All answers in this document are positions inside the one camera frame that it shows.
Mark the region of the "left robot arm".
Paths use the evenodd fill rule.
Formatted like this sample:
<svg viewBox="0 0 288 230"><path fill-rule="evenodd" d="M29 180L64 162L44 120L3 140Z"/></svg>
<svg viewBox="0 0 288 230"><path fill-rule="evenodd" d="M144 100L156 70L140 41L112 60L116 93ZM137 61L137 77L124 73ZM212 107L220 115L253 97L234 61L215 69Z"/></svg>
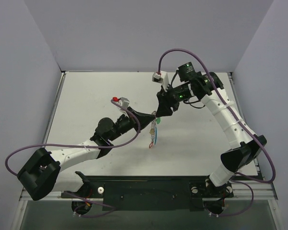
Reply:
<svg viewBox="0 0 288 230"><path fill-rule="evenodd" d="M113 140L132 129L140 132L155 118L153 114L140 113L131 107L116 122L104 117L98 122L93 136L74 148L37 149L17 178L34 201L40 200L54 190L60 172L81 162L104 157L111 151Z"/></svg>

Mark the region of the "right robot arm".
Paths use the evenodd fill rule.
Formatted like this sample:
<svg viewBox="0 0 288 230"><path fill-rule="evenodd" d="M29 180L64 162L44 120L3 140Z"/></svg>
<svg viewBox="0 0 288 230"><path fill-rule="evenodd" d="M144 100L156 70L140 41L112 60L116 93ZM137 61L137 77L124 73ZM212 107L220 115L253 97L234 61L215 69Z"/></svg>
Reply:
<svg viewBox="0 0 288 230"><path fill-rule="evenodd" d="M208 75L196 72L191 62L178 67L176 73L182 84L172 87L168 81L167 72L155 72L153 82L161 83L157 93L157 117L171 116L177 111L180 102L197 97L212 113L225 133L230 150L221 154L221 165L209 175L205 183L205 191L210 196L216 196L222 191L231 177L242 167L252 162L260 153L260 146L267 143L263 135L256 135L246 125L240 115L233 116L234 102L229 99L219 77L210 72L213 83Z"/></svg>

